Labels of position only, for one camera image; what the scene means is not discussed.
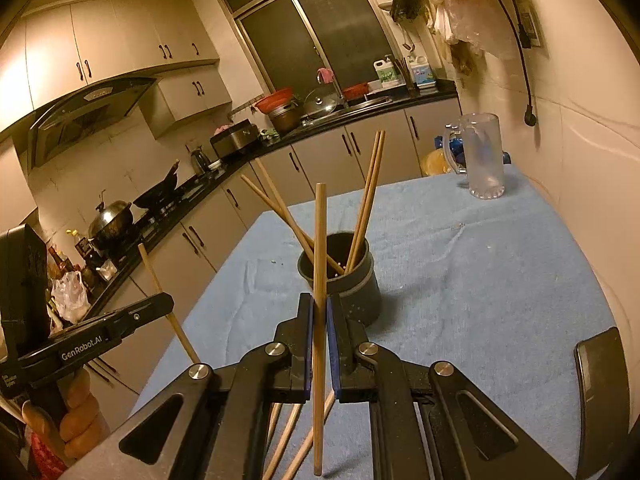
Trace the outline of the person's left hand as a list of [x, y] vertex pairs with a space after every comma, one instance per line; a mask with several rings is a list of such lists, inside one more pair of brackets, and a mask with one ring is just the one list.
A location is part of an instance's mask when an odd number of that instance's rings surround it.
[[62, 422], [30, 401], [22, 406], [26, 425], [66, 466], [73, 465], [101, 444], [110, 434], [98, 400], [91, 393], [90, 376], [81, 368], [73, 379], [64, 379], [58, 388], [66, 405]]

